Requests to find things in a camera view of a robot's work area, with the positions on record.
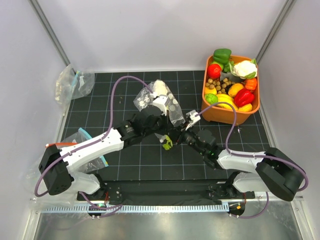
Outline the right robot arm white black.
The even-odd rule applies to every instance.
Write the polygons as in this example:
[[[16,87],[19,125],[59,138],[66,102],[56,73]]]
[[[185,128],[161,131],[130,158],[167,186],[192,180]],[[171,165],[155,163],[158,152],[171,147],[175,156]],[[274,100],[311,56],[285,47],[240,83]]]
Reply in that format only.
[[[279,149],[266,152],[243,152],[217,145],[216,138],[207,129],[194,132],[191,127],[175,127],[169,131],[175,144],[186,144],[199,153],[212,169],[234,170],[225,185],[230,198],[245,192],[268,192],[290,202],[302,191],[308,180],[304,170]]]

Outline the clear polka dot zip bag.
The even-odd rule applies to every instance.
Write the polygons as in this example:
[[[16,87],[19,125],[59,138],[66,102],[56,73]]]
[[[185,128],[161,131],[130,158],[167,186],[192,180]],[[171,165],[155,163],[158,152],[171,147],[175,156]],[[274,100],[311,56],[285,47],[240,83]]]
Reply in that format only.
[[[186,122],[178,101],[164,81],[157,79],[156,81],[151,82],[148,87],[153,93],[151,93],[147,87],[144,87],[133,101],[135,107],[139,111],[151,105],[153,100],[159,95],[166,95],[169,97],[167,116],[169,116],[170,122],[174,127]]]

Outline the green celery stalk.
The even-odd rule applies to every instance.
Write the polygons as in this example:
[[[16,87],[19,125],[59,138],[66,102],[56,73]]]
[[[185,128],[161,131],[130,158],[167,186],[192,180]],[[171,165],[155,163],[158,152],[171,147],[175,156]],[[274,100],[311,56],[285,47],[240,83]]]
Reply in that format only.
[[[173,142],[168,135],[162,136],[160,139],[160,143],[162,144],[162,147],[166,151],[170,150],[173,147]]]

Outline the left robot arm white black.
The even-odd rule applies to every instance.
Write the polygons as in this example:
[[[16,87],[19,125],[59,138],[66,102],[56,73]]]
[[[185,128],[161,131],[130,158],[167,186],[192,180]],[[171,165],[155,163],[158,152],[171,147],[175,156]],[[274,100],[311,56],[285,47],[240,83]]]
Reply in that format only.
[[[79,167],[106,154],[117,152],[139,144],[151,134],[160,134],[168,126],[168,110],[165,106],[148,105],[129,120],[94,138],[68,147],[48,146],[42,156],[38,169],[41,173],[34,193],[40,183],[46,186],[46,194],[59,195],[70,187],[80,184],[80,191],[89,194],[94,200],[106,195],[106,188],[94,174],[78,172]]]

